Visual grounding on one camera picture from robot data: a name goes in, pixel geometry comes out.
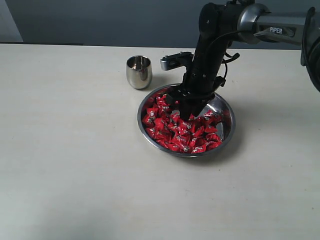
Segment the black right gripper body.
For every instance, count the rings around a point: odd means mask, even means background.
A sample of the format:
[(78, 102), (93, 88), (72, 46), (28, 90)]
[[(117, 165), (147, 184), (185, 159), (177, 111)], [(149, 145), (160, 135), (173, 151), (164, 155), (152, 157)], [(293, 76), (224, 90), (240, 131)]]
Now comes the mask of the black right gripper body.
[(165, 101), (169, 105), (205, 105), (225, 83), (219, 76), (220, 65), (187, 65), (182, 83), (171, 88)]

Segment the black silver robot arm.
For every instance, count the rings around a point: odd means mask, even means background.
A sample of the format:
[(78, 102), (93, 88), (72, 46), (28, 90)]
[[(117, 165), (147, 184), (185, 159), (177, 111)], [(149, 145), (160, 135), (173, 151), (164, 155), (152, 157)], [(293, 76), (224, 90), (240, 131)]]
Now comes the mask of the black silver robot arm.
[(307, 12), (272, 13), (253, 0), (208, 3), (198, 20), (199, 38), (195, 51), (181, 52), (161, 59), (164, 71), (185, 67), (182, 83), (168, 93), (166, 102), (176, 107), (183, 120), (198, 116), (225, 84), (219, 76), (221, 65), (239, 55), (227, 54), (233, 42), (287, 43), (301, 48), (301, 65), (314, 87), (320, 87), (320, 14), (314, 7)]

